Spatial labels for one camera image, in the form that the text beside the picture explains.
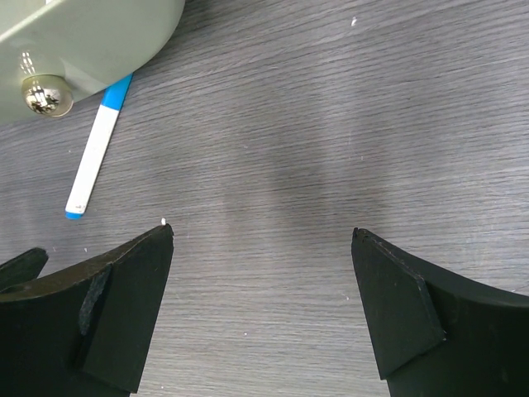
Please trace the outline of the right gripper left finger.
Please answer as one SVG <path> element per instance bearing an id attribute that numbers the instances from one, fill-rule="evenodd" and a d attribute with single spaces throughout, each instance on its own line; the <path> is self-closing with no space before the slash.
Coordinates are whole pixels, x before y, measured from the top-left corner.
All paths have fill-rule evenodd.
<path id="1" fill-rule="evenodd" d="M 141 382 L 174 252 L 159 225 L 1 291 L 4 396 L 128 396 Z"/>

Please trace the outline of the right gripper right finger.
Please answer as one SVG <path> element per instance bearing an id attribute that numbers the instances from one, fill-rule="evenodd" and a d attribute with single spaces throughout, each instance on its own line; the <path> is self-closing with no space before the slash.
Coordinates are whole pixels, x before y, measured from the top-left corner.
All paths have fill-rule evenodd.
<path id="1" fill-rule="evenodd" d="M 392 396 L 526 396 L 528 297 L 356 228 L 351 255 L 379 377 Z"/>

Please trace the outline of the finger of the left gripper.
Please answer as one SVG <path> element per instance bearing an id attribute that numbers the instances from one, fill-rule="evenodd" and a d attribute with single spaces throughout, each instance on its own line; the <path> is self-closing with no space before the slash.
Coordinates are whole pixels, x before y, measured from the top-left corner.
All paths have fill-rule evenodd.
<path id="1" fill-rule="evenodd" d="M 48 259 L 46 251 L 36 247 L 1 264 L 1 291 L 36 279 Z"/>

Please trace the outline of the cream round drawer cabinet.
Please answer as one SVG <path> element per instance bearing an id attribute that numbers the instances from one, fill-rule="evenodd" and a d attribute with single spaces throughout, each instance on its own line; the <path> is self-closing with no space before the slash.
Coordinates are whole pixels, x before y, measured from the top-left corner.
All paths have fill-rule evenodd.
<path id="1" fill-rule="evenodd" d="M 37 116 L 25 81 L 53 75 L 79 102 L 132 74 L 173 35 L 183 1 L 3 1 L 1 121 Z"/>

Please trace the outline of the white marker blue cap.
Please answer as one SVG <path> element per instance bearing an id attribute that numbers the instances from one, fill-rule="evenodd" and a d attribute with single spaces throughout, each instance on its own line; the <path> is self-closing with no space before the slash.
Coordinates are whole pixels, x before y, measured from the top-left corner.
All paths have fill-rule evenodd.
<path id="1" fill-rule="evenodd" d="M 64 214 L 68 219 L 80 219 L 88 207 L 132 77 L 133 74 L 127 75 L 104 92 L 65 205 Z"/>

